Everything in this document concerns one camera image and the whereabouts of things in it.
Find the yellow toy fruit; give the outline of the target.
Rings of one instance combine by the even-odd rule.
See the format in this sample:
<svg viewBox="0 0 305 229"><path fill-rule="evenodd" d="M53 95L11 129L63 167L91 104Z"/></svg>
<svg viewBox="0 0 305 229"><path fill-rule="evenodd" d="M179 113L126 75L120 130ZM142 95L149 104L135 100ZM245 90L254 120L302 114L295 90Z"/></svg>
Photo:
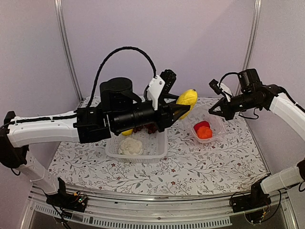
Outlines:
<svg viewBox="0 0 305 229"><path fill-rule="evenodd" d="M197 103L197 99L198 99L198 94L197 91L194 89L189 89L179 96L179 98L176 101L176 104L190 106L190 110L186 112L184 115L182 115L179 118L180 120L184 119L189 114L189 112L194 108L195 104Z"/></svg>
<svg viewBox="0 0 305 229"><path fill-rule="evenodd" d="M122 135L123 135L123 136L129 136L129 135L131 135L132 133L133 133L133 129L130 129L130 130L126 130L126 131L122 132Z"/></svg>

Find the red toy pepper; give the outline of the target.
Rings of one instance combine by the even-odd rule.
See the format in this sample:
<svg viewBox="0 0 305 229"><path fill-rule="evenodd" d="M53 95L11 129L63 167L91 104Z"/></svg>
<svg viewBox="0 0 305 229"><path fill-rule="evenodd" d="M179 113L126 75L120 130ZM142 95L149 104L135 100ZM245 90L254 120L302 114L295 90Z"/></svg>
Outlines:
<svg viewBox="0 0 305 229"><path fill-rule="evenodd" d="M193 126L195 132L197 132L201 127L210 128L210 124L207 121L201 121Z"/></svg>

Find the clear zip top bag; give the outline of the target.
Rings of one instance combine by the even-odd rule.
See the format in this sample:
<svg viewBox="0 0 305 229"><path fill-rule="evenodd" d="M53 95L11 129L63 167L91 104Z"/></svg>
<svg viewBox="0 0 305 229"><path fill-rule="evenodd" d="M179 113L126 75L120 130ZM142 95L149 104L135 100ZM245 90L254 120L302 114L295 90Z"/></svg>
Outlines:
<svg viewBox="0 0 305 229"><path fill-rule="evenodd" d="M198 143L209 143L223 138L227 132L223 120L209 114L204 105L196 106L184 119L185 131Z"/></svg>

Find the orange toy pumpkin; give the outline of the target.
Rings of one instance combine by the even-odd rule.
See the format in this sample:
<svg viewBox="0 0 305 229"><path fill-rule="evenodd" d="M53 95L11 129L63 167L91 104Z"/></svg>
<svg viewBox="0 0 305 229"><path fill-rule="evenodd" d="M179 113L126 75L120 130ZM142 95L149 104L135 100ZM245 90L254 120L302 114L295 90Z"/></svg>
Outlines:
<svg viewBox="0 0 305 229"><path fill-rule="evenodd" d="M199 139L209 139L213 137L213 132L210 128L201 127L197 132Z"/></svg>

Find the purple toy grapes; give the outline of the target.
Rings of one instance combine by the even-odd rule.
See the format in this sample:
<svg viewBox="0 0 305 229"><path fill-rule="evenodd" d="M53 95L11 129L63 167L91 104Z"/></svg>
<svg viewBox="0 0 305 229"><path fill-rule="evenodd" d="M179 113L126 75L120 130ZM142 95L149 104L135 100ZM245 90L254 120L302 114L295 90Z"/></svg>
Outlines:
<svg viewBox="0 0 305 229"><path fill-rule="evenodd" d="M146 129L148 134L154 134L157 131L157 127L154 123L138 126L134 128L132 131L134 133L137 133L143 129Z"/></svg>

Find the white plastic basket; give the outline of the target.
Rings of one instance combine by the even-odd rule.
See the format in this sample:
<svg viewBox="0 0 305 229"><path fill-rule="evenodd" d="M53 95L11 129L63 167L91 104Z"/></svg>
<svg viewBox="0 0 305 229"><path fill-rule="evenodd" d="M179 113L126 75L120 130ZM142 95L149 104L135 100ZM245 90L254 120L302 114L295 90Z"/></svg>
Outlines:
<svg viewBox="0 0 305 229"><path fill-rule="evenodd" d="M167 136L167 130L154 134L141 130L129 136L112 135L106 141L105 153L124 163L158 163L167 156Z"/></svg>

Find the white toy cauliflower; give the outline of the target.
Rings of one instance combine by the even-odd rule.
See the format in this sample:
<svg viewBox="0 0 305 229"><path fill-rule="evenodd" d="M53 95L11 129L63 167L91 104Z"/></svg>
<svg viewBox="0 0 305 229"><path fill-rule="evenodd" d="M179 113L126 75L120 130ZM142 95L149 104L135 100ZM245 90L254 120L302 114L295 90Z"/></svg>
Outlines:
<svg viewBox="0 0 305 229"><path fill-rule="evenodd" d="M137 156L143 154L143 144L140 140L128 137L119 143L118 153L120 155Z"/></svg>

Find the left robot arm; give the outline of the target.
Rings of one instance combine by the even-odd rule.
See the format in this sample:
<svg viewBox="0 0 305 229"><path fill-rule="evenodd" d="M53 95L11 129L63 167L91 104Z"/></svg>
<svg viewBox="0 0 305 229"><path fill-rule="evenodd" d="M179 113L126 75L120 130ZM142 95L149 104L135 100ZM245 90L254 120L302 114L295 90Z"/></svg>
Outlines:
<svg viewBox="0 0 305 229"><path fill-rule="evenodd" d="M159 132L172 126L190 110L189 105L167 103L173 80L155 76L142 100L132 90L128 78L117 77L100 84L101 101L58 115L22 118L8 112L0 129L0 161L25 174L30 181L52 196L60 207L71 197L64 184L50 174L29 152L29 145L48 142L94 143L138 126L155 124Z"/></svg>

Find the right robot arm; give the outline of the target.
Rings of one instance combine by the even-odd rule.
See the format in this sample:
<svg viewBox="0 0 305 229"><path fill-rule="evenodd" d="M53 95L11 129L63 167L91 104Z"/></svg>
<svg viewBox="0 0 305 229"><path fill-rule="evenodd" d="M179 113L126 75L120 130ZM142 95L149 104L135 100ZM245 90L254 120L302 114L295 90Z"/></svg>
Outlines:
<svg viewBox="0 0 305 229"><path fill-rule="evenodd" d="M220 99L209 108L211 115L226 121L239 115L248 121L250 132L271 171L251 186L246 198L250 208L264 202L265 194L297 190L305 181L305 110L276 84L264 84L257 70L229 72L209 82Z"/></svg>

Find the floral table mat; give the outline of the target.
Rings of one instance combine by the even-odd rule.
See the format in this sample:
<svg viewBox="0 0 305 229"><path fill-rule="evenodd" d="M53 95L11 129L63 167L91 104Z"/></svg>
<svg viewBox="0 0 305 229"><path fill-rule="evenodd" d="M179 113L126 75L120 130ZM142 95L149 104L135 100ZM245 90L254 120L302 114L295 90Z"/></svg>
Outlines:
<svg viewBox="0 0 305 229"><path fill-rule="evenodd" d="M62 142L49 172L67 184L144 195L217 195L246 192L269 173L244 119L225 121L224 138L200 144L182 122L168 130L168 153L154 164L123 163L104 141Z"/></svg>

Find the right aluminium frame post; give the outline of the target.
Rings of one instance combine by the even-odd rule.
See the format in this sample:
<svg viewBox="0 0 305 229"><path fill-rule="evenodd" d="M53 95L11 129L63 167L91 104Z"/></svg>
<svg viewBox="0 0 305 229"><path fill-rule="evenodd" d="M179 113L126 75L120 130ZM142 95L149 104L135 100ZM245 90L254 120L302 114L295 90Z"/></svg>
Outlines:
<svg viewBox="0 0 305 229"><path fill-rule="evenodd" d="M255 40L256 40L258 27L259 27L261 9L262 9L262 1L255 0L250 35L249 35L249 39L248 39L248 43L247 43L245 58L244 58L243 65L242 65L242 71L248 69L250 66L250 62L251 62L251 58L252 58L254 46L255 46Z"/></svg>

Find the aluminium frame post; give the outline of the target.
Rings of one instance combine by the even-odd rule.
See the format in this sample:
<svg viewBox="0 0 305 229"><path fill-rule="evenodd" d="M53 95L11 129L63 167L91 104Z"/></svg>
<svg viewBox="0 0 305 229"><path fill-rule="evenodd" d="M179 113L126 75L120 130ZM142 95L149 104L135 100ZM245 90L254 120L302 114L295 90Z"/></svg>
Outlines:
<svg viewBox="0 0 305 229"><path fill-rule="evenodd" d="M242 71L248 69L250 66L250 62L251 62L251 58L252 58L254 46L255 46L255 40L256 40L258 27L259 27L261 9L262 9L262 1L255 0L250 35L249 35L249 39L248 39L248 43L247 43L245 58L244 58L243 65L242 65Z"/></svg>
<svg viewBox="0 0 305 229"><path fill-rule="evenodd" d="M55 5L55 12L56 12L57 22L58 22L60 36L61 36L61 42L62 42L63 51L64 51L64 55L66 58L66 63L68 66L69 74L71 77L71 82L72 82L73 88L75 90L76 97L77 97L78 101L81 103L83 101L83 95L81 93L81 88L80 88L80 85L79 85L79 82L77 79L77 75L76 75L76 71L74 68L74 64L73 64L73 59L72 59L72 55L71 55L71 50L70 50L70 46L69 46L68 35L67 35L67 30L66 30L66 25L65 25L62 1L55 0L54 5Z"/></svg>

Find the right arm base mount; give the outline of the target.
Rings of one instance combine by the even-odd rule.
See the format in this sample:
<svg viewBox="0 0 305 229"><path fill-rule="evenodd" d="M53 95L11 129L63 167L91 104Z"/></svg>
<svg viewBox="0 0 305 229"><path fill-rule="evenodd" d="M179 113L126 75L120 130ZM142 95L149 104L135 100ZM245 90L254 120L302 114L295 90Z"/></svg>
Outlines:
<svg viewBox="0 0 305 229"><path fill-rule="evenodd" d="M249 194L235 192L230 197L229 204L234 213L260 208L271 204L269 194L265 194L260 186L261 182L262 179L252 184L251 192Z"/></svg>

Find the aluminium front rail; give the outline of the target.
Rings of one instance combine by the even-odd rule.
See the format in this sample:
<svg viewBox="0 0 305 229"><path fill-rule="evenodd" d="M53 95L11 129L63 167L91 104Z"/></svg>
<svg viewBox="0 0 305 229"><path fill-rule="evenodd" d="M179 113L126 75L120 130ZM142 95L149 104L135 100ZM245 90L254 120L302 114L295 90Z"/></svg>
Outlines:
<svg viewBox="0 0 305 229"><path fill-rule="evenodd" d="M66 218L70 229L298 229L288 194L271 195L261 223L247 220L249 211L234 212L230 194L214 196L148 196L68 185L88 196L84 212Z"/></svg>

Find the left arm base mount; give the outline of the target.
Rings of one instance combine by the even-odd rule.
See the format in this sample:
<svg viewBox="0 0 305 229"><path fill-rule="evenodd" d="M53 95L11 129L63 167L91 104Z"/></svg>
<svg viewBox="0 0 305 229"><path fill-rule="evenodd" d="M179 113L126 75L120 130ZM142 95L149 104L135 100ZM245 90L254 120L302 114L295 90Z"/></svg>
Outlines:
<svg viewBox="0 0 305 229"><path fill-rule="evenodd" d="M73 194L66 192L65 182L58 178L59 188L53 195L46 194L46 203L61 209L68 209L77 212L85 212L88 203L88 196L77 191Z"/></svg>

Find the left aluminium frame post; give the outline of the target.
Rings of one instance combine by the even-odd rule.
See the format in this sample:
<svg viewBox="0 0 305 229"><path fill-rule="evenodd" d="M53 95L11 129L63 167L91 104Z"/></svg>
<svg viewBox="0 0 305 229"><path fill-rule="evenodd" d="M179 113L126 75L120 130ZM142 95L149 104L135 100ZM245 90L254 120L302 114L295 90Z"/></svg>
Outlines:
<svg viewBox="0 0 305 229"><path fill-rule="evenodd" d="M71 77L71 82L72 82L73 88L75 90L76 97L77 97L78 101L81 103L83 101L83 95L81 93L81 88L80 88L80 85L79 85L79 82L77 79L77 75L76 75L76 71L74 68L74 64L73 64L73 59L72 59L72 55L71 55L71 50L70 50L70 46L69 46L68 35L67 35L67 30L66 30L66 25L65 25L62 1L55 0L54 5L55 5L55 12L56 12L57 22L58 22L60 36L61 36L61 42L62 42L63 51L64 51L64 55L66 58L66 63L68 66L69 74Z"/></svg>

